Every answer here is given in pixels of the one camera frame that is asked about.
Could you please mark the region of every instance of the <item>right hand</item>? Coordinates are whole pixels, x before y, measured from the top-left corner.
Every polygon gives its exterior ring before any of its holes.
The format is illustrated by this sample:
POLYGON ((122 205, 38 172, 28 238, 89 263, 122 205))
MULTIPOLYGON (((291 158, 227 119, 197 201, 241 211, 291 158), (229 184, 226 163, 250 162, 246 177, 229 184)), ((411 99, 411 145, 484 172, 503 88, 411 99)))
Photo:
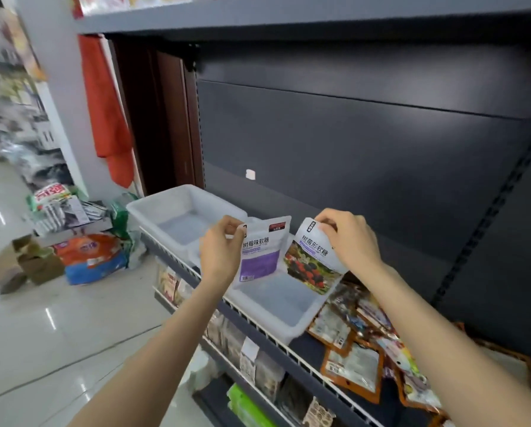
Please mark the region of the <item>right hand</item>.
POLYGON ((383 267, 374 231, 363 216, 325 208, 315 220, 325 232, 340 262, 360 277, 375 267, 383 267))

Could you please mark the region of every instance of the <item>shelf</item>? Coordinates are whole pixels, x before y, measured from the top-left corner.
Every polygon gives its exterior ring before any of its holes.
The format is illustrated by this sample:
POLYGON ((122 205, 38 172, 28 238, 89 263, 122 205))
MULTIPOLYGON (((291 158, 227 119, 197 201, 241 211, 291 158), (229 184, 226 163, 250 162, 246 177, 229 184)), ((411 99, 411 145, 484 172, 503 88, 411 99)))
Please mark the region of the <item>shelf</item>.
MULTIPOLYGON (((197 270, 186 265, 153 237, 147 235, 144 229, 142 230, 141 240, 149 250, 189 285, 197 287, 200 282, 197 270)), ((310 335, 304 334, 287 346, 262 329, 240 308, 228 301, 227 297, 219 302, 217 308, 262 351, 331 409, 343 423, 350 427, 358 425, 359 422, 377 427, 391 427, 397 424, 404 408, 398 399, 397 387, 393 381, 383 380, 380 404, 370 403, 361 396, 337 387, 322 376, 319 369, 325 347, 310 335)))
POLYGON ((86 16, 77 20, 77 30, 165 32, 166 39, 182 41, 328 40, 351 35, 399 39, 414 34, 429 40, 430 31, 436 38, 495 31, 516 35, 519 28, 531 28, 525 15, 531 19, 531 0, 207 0, 86 16), (523 20, 505 31, 498 20, 510 17, 523 20))
POLYGON ((192 395, 214 427, 244 427, 236 414, 228 408, 227 392, 231 386, 232 381, 222 375, 192 395))
MULTIPOLYGON (((155 299, 162 304, 171 314, 176 310, 176 306, 172 304, 161 292, 155 289, 155 299)), ((277 427, 297 427, 290 421, 277 407, 269 401, 269 399, 255 387, 255 385, 248 382, 240 373, 240 371, 230 362, 230 360, 206 337, 202 337, 200 341, 202 348, 216 361, 216 364, 223 370, 244 393, 254 402, 264 414, 277 427)))

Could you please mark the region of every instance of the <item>red cloth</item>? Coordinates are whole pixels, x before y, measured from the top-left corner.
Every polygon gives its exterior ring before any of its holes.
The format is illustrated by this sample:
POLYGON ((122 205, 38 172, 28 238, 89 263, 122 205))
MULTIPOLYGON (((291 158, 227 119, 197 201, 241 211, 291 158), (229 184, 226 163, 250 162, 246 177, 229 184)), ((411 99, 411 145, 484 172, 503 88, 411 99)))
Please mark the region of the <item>red cloth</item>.
POLYGON ((133 141, 100 38, 78 36, 78 39, 95 151, 107 161, 111 179, 128 188, 134 177, 133 141))

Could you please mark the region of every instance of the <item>purple label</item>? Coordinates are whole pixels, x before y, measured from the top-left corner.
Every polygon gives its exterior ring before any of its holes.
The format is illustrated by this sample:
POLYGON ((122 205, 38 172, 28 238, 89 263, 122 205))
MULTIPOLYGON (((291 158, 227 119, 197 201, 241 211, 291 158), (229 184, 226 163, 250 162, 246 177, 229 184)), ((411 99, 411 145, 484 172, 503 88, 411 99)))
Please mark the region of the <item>purple label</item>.
POLYGON ((279 250, 257 258, 242 259, 240 268, 240 281, 249 282, 260 277, 274 273, 279 259, 279 250))

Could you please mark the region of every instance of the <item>white plastic container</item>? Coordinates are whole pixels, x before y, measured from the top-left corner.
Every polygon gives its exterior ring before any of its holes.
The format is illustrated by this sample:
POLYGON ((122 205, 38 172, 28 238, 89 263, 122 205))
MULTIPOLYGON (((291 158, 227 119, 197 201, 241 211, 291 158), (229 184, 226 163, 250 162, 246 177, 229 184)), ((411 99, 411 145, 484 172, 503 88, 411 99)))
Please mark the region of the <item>white plastic container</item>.
MULTIPOLYGON (((232 364, 240 367, 241 347, 244 344, 245 335, 231 322, 228 322, 222 331, 228 347, 227 357, 232 364)), ((256 387, 265 394, 269 400, 275 401, 279 385, 283 380, 285 370, 263 352, 259 351, 256 358, 256 387)))
MULTIPOLYGON (((293 240, 294 236, 290 235, 275 273, 235 288, 230 286, 226 292, 228 300, 283 344, 304 333, 338 283, 326 294, 319 295, 287 274, 283 256, 293 240)), ((191 249, 190 258, 200 267, 198 248, 191 249)))
POLYGON ((248 217, 242 209, 191 184, 133 201, 127 210, 157 241, 189 263, 189 245, 198 249, 198 238, 225 214, 242 221, 248 217))

